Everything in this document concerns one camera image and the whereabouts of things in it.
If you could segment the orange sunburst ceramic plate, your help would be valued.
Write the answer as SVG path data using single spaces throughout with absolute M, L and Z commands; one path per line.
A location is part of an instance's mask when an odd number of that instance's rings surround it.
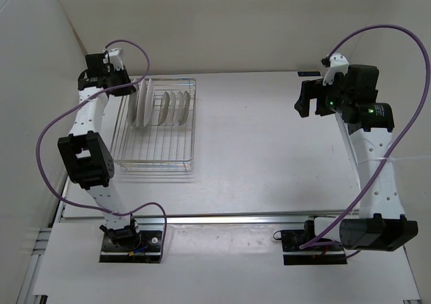
M 133 80 L 135 91 L 129 95 L 127 122 L 129 125 L 134 125 L 137 117 L 137 99 L 139 96 L 139 83 Z

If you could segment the green band ceramic plate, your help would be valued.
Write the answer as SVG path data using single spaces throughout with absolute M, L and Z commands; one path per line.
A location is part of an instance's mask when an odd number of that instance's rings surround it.
M 137 114 L 135 119 L 135 124 L 137 127 L 143 127 L 147 92 L 148 92 L 147 82 L 143 80 L 139 84 L 139 94 L 137 97 Z

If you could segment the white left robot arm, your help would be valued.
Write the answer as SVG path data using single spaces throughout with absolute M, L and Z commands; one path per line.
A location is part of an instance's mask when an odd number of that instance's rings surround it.
M 87 69 L 78 78 L 79 101 L 86 101 L 76 113 L 68 135 L 57 146 L 70 180 L 78 184 L 104 211 L 105 233 L 121 230 L 118 242 L 126 250 L 141 243 L 141 233 L 134 229 L 131 215 L 125 212 L 112 178 L 114 160 L 100 135 L 103 113 L 110 96 L 136 92 L 125 69 L 122 50 L 86 55 Z

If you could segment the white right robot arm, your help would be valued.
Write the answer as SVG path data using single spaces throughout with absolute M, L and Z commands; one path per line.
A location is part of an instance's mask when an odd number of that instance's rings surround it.
M 358 218 L 317 216 L 306 225 L 299 249 L 317 250 L 336 243 L 347 250 L 395 251 L 418 234 L 401 205 L 395 171 L 389 155 L 395 146 L 392 108 L 377 102 L 379 70 L 370 65 L 349 65 L 330 70 L 323 79 L 305 80 L 294 105 L 302 118 L 316 100 L 316 115 L 335 115 L 351 153 L 360 182 Z

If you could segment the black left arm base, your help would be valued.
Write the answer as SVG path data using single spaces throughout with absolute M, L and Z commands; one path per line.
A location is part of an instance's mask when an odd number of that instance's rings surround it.
M 137 237 L 114 241 L 104 235 L 100 248 L 100 263 L 159 264 L 162 261 L 164 231 L 143 230 Z

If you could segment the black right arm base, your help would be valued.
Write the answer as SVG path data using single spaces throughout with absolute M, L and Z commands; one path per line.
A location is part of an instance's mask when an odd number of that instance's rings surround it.
M 300 246 L 315 237 L 314 221 L 308 219 L 300 228 L 284 228 L 274 232 L 272 238 L 281 243 L 285 266 L 328 266 L 347 264 L 347 255 L 336 241 L 321 239 L 310 247 Z

